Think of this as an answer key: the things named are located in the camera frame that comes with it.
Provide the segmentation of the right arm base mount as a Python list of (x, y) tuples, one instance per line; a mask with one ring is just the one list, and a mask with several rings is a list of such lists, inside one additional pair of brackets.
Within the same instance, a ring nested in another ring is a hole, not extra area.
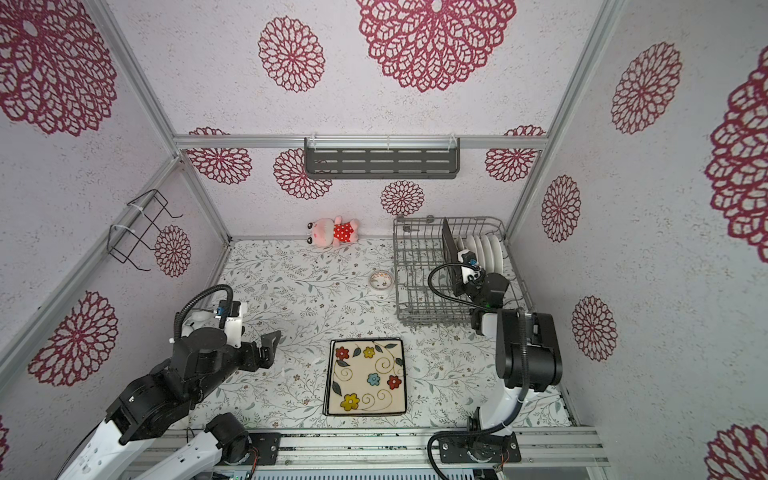
[(522, 459), (514, 433), (440, 432), (435, 440), (444, 464), (507, 464)]

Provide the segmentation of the black square plate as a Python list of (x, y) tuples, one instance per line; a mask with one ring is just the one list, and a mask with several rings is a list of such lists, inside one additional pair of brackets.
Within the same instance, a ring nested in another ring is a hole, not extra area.
[(463, 273), (460, 266), (459, 250), (447, 218), (442, 220), (441, 239), (444, 262), (450, 264), (447, 268), (450, 288), (452, 294), (459, 297), (464, 294)]
[(400, 338), (335, 340), (329, 417), (400, 416), (408, 410)]

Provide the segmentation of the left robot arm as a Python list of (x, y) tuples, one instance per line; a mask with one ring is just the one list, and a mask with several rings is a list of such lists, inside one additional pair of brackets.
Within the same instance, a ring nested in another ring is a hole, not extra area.
[(270, 368), (282, 333), (245, 342), (241, 309), (220, 301), (216, 327), (185, 328), (190, 312), (174, 318), (171, 356), (130, 382), (62, 465), (60, 479), (116, 479), (171, 425), (189, 413), (238, 371)]

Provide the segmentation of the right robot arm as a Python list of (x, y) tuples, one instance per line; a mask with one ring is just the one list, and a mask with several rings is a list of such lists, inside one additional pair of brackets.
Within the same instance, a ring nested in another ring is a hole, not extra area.
[(473, 251), (457, 254), (463, 285), (454, 289), (470, 303), (476, 334), (493, 341), (498, 382), (487, 401), (471, 417), (469, 429), (506, 435), (527, 397), (560, 383), (562, 357), (554, 318), (549, 313), (504, 306), (510, 281), (481, 267)]

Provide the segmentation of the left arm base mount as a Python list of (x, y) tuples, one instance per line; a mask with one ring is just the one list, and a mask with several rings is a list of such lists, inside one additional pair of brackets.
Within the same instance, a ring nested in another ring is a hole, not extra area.
[(251, 466), (275, 465), (281, 439), (279, 432), (250, 432), (245, 463)]

